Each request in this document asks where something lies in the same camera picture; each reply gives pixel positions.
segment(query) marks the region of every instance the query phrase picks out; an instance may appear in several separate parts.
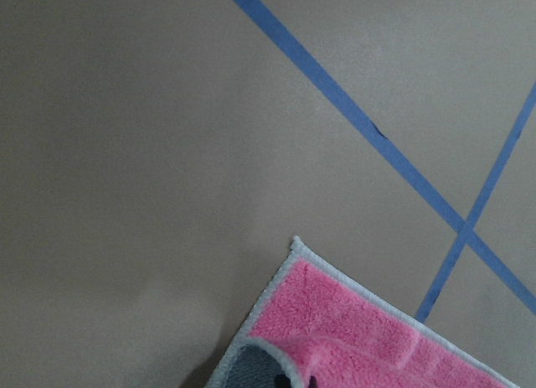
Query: pink cloth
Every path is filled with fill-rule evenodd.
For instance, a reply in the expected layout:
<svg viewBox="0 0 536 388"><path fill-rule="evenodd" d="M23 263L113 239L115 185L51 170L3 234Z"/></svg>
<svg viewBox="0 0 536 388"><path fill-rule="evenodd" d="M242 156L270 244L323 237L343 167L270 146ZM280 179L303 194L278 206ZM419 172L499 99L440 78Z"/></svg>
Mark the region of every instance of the pink cloth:
<svg viewBox="0 0 536 388"><path fill-rule="evenodd" d="M504 385L300 259L250 331L319 388Z"/></svg>

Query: blue line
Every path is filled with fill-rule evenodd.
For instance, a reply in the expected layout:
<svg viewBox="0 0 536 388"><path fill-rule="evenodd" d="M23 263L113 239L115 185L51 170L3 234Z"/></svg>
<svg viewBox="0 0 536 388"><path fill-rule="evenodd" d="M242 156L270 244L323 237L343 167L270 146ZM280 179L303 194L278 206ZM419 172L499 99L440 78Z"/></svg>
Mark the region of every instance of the blue line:
<svg viewBox="0 0 536 388"><path fill-rule="evenodd" d="M473 229L480 219L480 216L486 207L487 201L492 196L492 192L497 185L497 181L500 179L504 167L510 159L519 137L521 137L523 129L527 125L530 114L534 108L534 104L536 104L536 83L533 85L532 90L528 94L528 97L525 100L521 111L519 112L518 118L513 124L512 130L504 142L501 152L499 153L495 164L493 164L493 167L487 176L486 182L480 190L475 204L471 208L471 212L469 212L469 215L467 216L466 223L461 228L458 237L452 244L452 247L443 261L440 270L437 272L437 275L435 276L428 293L417 310L417 314L415 315L415 319L417 321L424 323L428 318L428 315L430 315L432 307L434 307L441 290L445 286L446 280L451 275L454 265L460 258L463 247L466 246L469 237L471 237Z"/></svg>
<svg viewBox="0 0 536 388"><path fill-rule="evenodd" d="M234 0L236 4L259 26L259 28L276 44L276 46L296 65L296 67L330 100L330 102L350 121L350 123L373 145L394 169L410 184L415 191L437 212L437 214L456 232L460 232L465 224L464 219L451 207L430 182L419 173L404 154L372 123L369 117L359 108L341 86L322 68L322 66L306 51L300 42L270 12L261 0ZM469 246L477 251L487 263L491 258L500 266L487 263L507 286L536 314L536 297L525 287L513 282L511 277L499 274L508 269L495 256L489 247L474 233L469 239ZM483 247L488 251L479 252Z"/></svg>

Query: floor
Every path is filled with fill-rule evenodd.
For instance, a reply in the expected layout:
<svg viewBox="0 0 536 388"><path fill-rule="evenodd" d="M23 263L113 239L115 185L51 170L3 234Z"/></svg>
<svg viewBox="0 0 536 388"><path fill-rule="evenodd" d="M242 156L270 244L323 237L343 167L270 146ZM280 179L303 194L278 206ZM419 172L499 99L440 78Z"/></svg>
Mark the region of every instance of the floor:
<svg viewBox="0 0 536 388"><path fill-rule="evenodd" d="M2 385L203 386L294 235L416 315L457 233L239 4L0 1ZM261 1L468 218L536 0ZM474 227L526 293L462 245L425 321L523 387L535 117Z"/></svg>

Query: crossed blue tape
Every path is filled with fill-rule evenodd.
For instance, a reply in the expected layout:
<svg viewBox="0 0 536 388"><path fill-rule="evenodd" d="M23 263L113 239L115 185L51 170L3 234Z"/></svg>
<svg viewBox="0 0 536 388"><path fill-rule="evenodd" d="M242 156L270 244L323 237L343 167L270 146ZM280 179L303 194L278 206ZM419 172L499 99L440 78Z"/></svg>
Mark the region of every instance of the crossed blue tape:
<svg viewBox="0 0 536 388"><path fill-rule="evenodd" d="M261 0L234 0L236 4L257 24L294 65L323 93L323 95L350 121L367 141L387 160L390 165L425 199L437 214L458 234L440 270L435 276L428 293L417 310L415 318L424 323L436 303L442 288L452 273L465 245L495 272L508 288L536 315L536 297L496 256L491 248L478 236L474 227L482 215L487 201L501 177L501 173L521 136L536 104L536 83L519 112L512 131L509 133L486 182L464 220L434 186L417 170L404 154L376 127L346 91L323 69L303 45L271 13Z"/></svg>

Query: towel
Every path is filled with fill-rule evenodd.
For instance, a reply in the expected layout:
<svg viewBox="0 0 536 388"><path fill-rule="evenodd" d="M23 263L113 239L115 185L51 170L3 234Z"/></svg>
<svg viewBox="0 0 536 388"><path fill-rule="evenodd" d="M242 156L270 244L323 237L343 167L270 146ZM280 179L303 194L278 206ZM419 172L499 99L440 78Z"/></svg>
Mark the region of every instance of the towel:
<svg viewBox="0 0 536 388"><path fill-rule="evenodd" d="M295 237L208 388L515 387Z"/></svg>

